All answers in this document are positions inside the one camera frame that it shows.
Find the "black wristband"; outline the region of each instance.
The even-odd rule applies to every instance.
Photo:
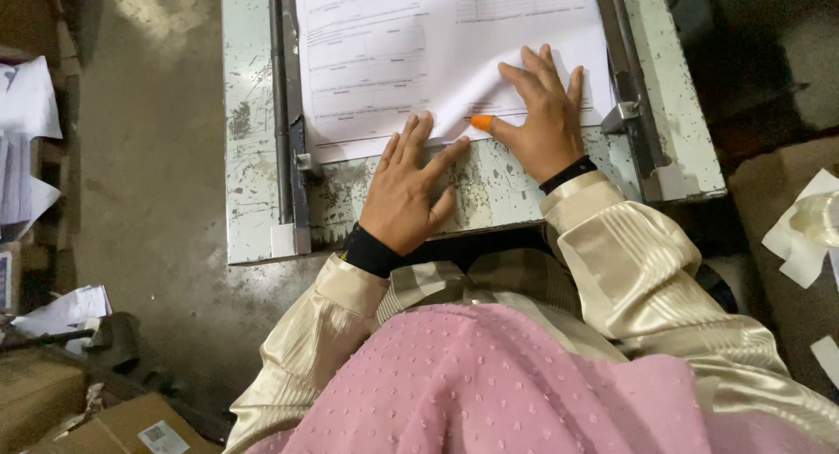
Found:
[[[356,223],[344,240],[341,259],[365,272],[382,278],[389,278],[390,272],[399,267],[402,256],[385,246],[367,230]]]
[[[542,192],[544,192],[544,194],[548,195],[565,182],[568,182],[576,177],[580,177],[582,174],[591,172],[592,170],[597,170],[597,166],[594,165],[592,159],[589,159],[587,154],[582,158],[575,160],[572,165],[566,167],[557,175],[544,181],[539,188]]]

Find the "cardboard box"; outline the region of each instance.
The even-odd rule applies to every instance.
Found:
[[[31,446],[65,417],[85,409],[85,375],[49,354],[0,354],[0,452]]]
[[[106,409],[76,430],[29,454],[215,454],[158,394]]]

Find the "finger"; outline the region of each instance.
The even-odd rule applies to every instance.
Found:
[[[393,151],[393,158],[390,159],[390,163],[398,164],[402,162],[402,154],[405,150],[405,144],[408,142],[408,138],[411,136],[411,133],[414,132],[414,128],[417,127],[419,122],[420,118],[413,113],[408,115],[408,119],[405,120],[405,127],[402,130],[402,134],[399,135],[399,141],[396,144],[396,149]]]
[[[386,170],[390,165],[390,159],[393,158],[393,152],[396,151],[396,145],[399,144],[399,133],[393,133],[390,136],[390,140],[388,144],[384,147],[384,152],[382,152],[382,158],[378,160],[378,166],[376,166],[376,172],[380,170]]]
[[[539,81],[547,90],[550,90],[551,92],[561,91],[563,95],[565,94],[565,90],[562,88],[562,82],[560,82],[559,76],[557,76],[553,70],[548,68],[548,64],[544,62],[544,59],[536,55],[536,53],[527,46],[522,47],[522,62],[524,62],[524,67],[526,67],[527,70],[534,73],[536,77],[539,78]]]
[[[425,166],[423,172],[427,177],[429,184],[434,184],[446,172],[447,169],[454,164],[457,159],[463,157],[463,154],[469,149],[469,138],[464,136],[458,138],[457,141],[446,146],[446,149],[438,152],[434,159]]]
[[[495,116],[492,118],[492,122],[489,123],[489,134],[509,148],[510,144],[519,137],[519,128]]]
[[[455,213],[456,205],[457,194],[455,193],[455,186],[449,185],[428,213],[429,234],[433,234],[443,226],[443,223]]]
[[[405,152],[402,157],[403,163],[412,163],[419,166],[422,149],[425,147],[425,142],[428,141],[432,127],[434,127],[434,116],[431,116],[431,112],[423,111],[420,113],[419,123],[417,123],[414,131],[411,132],[410,138],[405,142]]]
[[[545,93],[545,87],[539,78],[524,69],[501,62],[498,64],[498,73],[516,88],[519,96],[524,100],[524,105],[528,108]]]
[[[559,77],[559,73],[556,72],[556,63],[554,62],[554,54],[551,52],[550,44],[542,45],[542,48],[539,50],[539,57],[542,58],[548,69],[553,71],[553,73]]]
[[[583,68],[577,66],[572,72],[572,78],[568,81],[568,100],[574,106],[574,112],[579,113],[582,106],[582,77]]]

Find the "label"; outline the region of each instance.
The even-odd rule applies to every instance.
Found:
[[[137,437],[154,454],[183,454],[190,448],[190,445],[186,444],[165,421],[158,421],[140,431]]]

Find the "qr code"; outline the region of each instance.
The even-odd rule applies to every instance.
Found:
[[[151,428],[148,428],[143,432],[143,435],[149,438],[149,442],[157,442],[158,440],[161,440],[162,438],[166,437],[166,433],[163,432],[160,426],[153,426]]]

